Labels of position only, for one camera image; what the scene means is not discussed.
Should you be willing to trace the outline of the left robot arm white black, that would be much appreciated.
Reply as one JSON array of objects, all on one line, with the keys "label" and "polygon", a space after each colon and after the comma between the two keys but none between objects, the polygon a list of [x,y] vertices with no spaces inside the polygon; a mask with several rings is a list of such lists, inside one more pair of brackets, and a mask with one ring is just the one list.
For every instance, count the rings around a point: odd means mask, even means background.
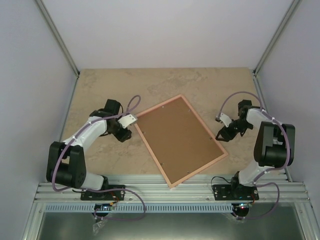
[{"label": "left robot arm white black", "polygon": [[92,191],[99,200],[108,197],[108,178],[87,171],[85,153],[99,137],[113,135],[121,143],[132,137],[128,127],[138,118],[128,111],[119,113],[121,106],[120,102],[108,99],[104,108],[94,110],[71,137],[50,145],[46,179],[54,191],[73,188]]}]

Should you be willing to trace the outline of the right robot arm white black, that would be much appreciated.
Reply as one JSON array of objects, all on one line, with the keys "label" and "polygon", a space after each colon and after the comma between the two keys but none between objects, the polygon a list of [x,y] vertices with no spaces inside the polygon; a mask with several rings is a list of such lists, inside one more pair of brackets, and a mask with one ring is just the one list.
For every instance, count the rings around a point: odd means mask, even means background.
[{"label": "right robot arm white black", "polygon": [[238,119],[231,119],[220,111],[215,120],[224,124],[215,137],[217,141],[229,142],[237,134],[243,136],[248,129],[258,129],[253,160],[231,178],[229,193],[232,198],[240,200],[252,195],[260,177],[292,164],[296,131],[292,124],[277,121],[265,109],[253,106],[246,99],[238,103]]}]

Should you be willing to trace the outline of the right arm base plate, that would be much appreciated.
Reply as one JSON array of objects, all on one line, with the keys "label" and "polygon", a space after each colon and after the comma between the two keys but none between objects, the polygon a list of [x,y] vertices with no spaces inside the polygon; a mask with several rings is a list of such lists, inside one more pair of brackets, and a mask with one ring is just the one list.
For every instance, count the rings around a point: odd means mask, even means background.
[{"label": "right arm base plate", "polygon": [[211,188],[216,201],[256,201],[260,199],[258,190],[254,186],[214,184]]}]

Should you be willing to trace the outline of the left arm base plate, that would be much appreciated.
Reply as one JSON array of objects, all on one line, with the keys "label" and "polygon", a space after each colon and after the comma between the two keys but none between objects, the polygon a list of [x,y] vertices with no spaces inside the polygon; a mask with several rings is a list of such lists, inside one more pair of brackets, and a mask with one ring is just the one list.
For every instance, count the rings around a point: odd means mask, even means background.
[{"label": "left arm base plate", "polygon": [[113,191],[109,192],[91,192],[91,191],[83,191],[80,195],[81,201],[123,201],[125,197],[126,188],[123,184],[111,184],[109,188]]}]

